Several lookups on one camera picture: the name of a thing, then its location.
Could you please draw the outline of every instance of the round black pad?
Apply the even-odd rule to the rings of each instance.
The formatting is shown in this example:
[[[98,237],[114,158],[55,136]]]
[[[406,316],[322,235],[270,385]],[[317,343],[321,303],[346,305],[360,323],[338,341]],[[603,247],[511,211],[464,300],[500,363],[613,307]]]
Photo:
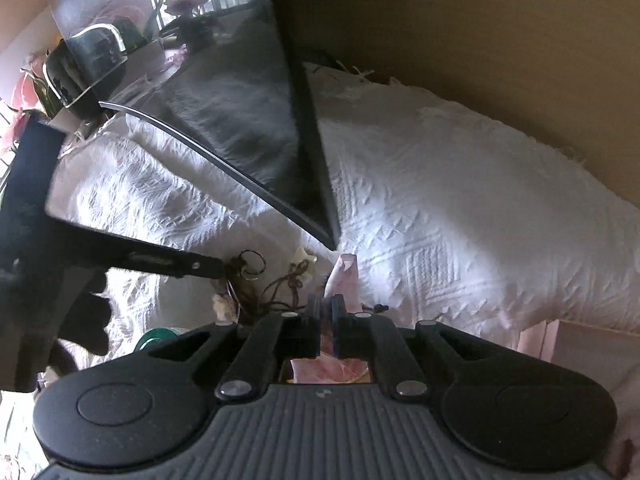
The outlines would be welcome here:
[[[145,416],[152,399],[148,390],[135,384],[102,384],[82,394],[78,413],[98,426],[123,426]]]
[[[131,467],[167,456],[201,428],[206,400],[182,363],[136,354],[43,392],[33,429],[53,459],[82,468]]]
[[[441,414],[469,449],[516,470],[588,462],[616,424],[615,404],[603,387],[533,359],[523,366],[495,358],[463,368],[442,397]]]

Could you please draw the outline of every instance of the metal screw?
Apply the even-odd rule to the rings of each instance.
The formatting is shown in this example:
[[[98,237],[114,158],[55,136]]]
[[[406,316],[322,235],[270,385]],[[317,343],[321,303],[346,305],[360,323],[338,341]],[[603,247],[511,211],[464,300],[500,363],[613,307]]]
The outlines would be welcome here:
[[[227,397],[242,397],[251,392],[251,389],[246,381],[227,381],[220,386],[220,393]]]
[[[402,381],[396,391],[403,397],[417,397],[427,391],[427,385],[420,381]]]

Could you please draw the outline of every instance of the monitor screen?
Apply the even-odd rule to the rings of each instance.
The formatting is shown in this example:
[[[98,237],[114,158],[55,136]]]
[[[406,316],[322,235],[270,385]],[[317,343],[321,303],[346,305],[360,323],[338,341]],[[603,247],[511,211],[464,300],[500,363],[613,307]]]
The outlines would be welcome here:
[[[324,245],[340,236],[302,65],[271,0],[49,0],[63,37],[46,77],[163,129]]]

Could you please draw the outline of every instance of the textured white blanket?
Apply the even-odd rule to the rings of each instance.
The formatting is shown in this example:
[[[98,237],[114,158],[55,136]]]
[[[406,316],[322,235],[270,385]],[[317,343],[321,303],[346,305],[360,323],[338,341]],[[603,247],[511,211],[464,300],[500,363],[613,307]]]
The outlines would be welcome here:
[[[555,317],[640,330],[640,211],[579,164],[424,90],[324,68],[309,79],[361,301],[389,304],[398,325],[440,316],[509,345]],[[263,282],[300,244],[319,256],[318,277],[338,255],[130,116],[63,158],[49,202],[56,216],[159,244],[258,250]],[[110,357],[149,328],[213,319],[207,280],[112,270],[108,291]]]

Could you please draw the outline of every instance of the ribbed gray surface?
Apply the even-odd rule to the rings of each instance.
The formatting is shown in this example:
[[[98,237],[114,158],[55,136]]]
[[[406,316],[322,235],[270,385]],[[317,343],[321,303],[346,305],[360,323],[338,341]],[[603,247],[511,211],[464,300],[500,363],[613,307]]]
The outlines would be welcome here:
[[[42,480],[88,480],[51,466]],[[260,400],[222,408],[190,450],[113,480],[606,480],[596,466],[532,475],[485,464],[443,435],[429,410],[375,384],[272,385]]]

